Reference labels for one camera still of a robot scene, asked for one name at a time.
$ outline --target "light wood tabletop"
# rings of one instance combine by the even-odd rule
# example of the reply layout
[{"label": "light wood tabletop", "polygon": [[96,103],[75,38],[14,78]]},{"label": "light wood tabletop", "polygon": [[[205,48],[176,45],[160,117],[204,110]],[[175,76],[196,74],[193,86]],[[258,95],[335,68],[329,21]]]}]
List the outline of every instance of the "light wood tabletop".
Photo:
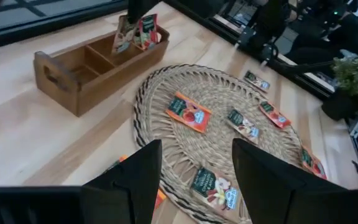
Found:
[{"label": "light wood tabletop", "polygon": [[[160,3],[158,23],[170,33],[163,60],[77,118],[37,89],[34,52],[58,52],[117,28],[126,12],[95,19],[0,48],[0,186],[80,185],[137,149],[132,104],[142,80],[167,65],[195,63],[242,78],[251,70],[271,83],[269,100],[293,122],[303,143],[321,160],[328,179],[358,189],[355,150],[343,121],[329,119],[321,101],[174,8]],[[194,223],[169,200],[153,223]]]}]

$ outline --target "wooden tray with compartments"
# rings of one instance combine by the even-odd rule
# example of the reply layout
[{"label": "wooden tray with compartments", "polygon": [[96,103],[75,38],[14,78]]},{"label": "wooden tray with compartments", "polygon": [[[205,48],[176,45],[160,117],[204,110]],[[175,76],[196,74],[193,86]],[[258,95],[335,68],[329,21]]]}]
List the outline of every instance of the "wooden tray with compartments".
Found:
[{"label": "wooden tray with compartments", "polygon": [[112,54],[113,32],[63,53],[36,52],[37,87],[81,116],[162,59],[169,33],[161,27],[157,27],[157,32],[160,42],[148,50],[131,43],[127,50]]}]

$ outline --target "orange tea packet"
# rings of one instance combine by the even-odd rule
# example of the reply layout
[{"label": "orange tea packet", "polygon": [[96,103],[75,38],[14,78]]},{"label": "orange tea packet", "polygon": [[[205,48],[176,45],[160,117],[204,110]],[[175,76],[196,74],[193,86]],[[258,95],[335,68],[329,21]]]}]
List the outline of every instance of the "orange tea packet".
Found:
[{"label": "orange tea packet", "polygon": [[240,188],[219,171],[212,167],[199,168],[190,191],[195,198],[227,220],[240,222]]},{"label": "orange tea packet", "polygon": [[238,110],[233,109],[227,116],[227,123],[246,137],[250,142],[258,145],[260,130]]},{"label": "orange tea packet", "polygon": [[198,105],[180,92],[175,93],[175,97],[165,112],[173,119],[201,133],[205,132],[209,117],[212,114],[209,109]]},{"label": "orange tea packet", "polygon": [[259,105],[259,109],[265,114],[270,120],[273,121],[279,128],[285,128],[291,124],[291,121],[282,115],[272,104],[268,101],[263,101]]},{"label": "orange tea packet", "polygon": [[311,151],[305,146],[302,146],[301,157],[302,166],[305,169],[320,178],[323,178],[325,180],[327,179],[327,175],[324,171],[324,167],[321,161],[316,156],[314,156]]}]

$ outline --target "round wicker mat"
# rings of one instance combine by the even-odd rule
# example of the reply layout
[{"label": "round wicker mat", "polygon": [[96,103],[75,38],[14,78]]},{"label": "round wicker mat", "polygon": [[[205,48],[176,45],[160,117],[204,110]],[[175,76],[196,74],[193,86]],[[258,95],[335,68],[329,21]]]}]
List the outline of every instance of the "round wicker mat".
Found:
[{"label": "round wicker mat", "polygon": [[[171,119],[166,113],[176,91],[210,109],[205,134]],[[178,65],[154,71],[140,86],[135,102],[135,140],[142,147],[153,139],[163,142],[160,186],[173,203],[199,223],[229,223],[190,194],[197,168],[210,165],[231,180],[233,138],[242,136],[226,124],[233,106],[260,130],[258,147],[300,166],[300,140],[292,127],[281,130],[258,108],[266,98],[247,82],[199,65]],[[251,223],[244,203],[240,223]]]}]

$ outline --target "fruit illustration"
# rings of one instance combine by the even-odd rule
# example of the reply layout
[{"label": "fruit illustration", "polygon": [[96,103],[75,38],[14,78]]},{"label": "fruit illustration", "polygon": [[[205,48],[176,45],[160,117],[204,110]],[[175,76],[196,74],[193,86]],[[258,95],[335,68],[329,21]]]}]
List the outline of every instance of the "fruit illustration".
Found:
[{"label": "fruit illustration", "polygon": [[276,113],[271,113],[270,115],[271,115],[271,117],[272,117],[273,119],[278,119],[278,114],[276,114]]},{"label": "fruit illustration", "polygon": [[226,179],[219,177],[215,181],[215,189],[207,191],[207,201],[221,207],[221,210],[227,209],[225,192],[230,189],[231,183]]},{"label": "fruit illustration", "polygon": [[195,121],[196,117],[194,116],[194,114],[192,112],[187,111],[187,112],[183,113],[183,119],[188,122],[193,122],[193,121]]},{"label": "fruit illustration", "polygon": [[313,160],[313,162],[314,162],[313,173],[320,178],[327,179],[327,176],[324,171],[324,167],[320,163],[320,161],[316,158],[315,160]]}]

